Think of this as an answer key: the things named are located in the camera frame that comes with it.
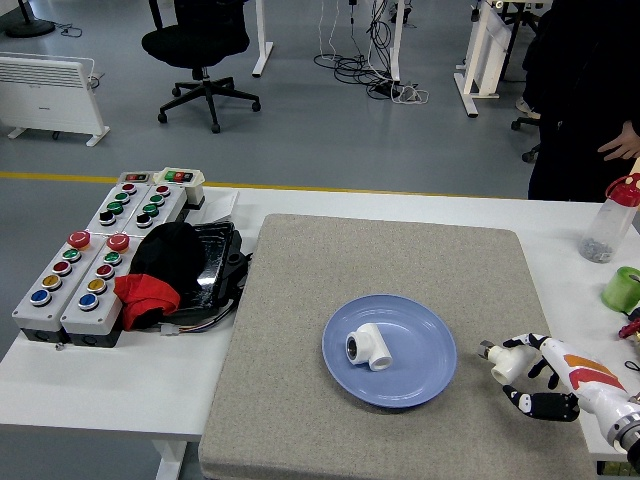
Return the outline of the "person's hand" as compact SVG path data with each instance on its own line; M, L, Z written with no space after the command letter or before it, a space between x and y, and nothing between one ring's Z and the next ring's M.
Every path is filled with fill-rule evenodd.
M630 160L639 157L640 139L631 121L625 121L620 133L609 142L598 148L605 161Z

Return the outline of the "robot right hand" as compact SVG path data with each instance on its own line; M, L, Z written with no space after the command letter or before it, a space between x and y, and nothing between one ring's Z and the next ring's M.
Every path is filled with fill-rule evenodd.
M585 411L593 414L609 443L639 431L639 404L618 377L579 349L549 336L528 333L503 342L506 348L536 349L541 360L529 372L536 377L544 367L552 370L549 387L562 383L566 393L523 393L505 385L503 392L524 415L546 421L572 422Z

